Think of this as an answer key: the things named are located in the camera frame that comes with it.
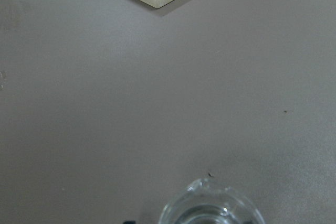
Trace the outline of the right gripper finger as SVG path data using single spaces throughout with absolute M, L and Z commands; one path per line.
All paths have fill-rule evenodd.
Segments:
M 127 221 L 124 221 L 123 224 L 136 224 L 136 221 L 135 220 L 127 220 Z

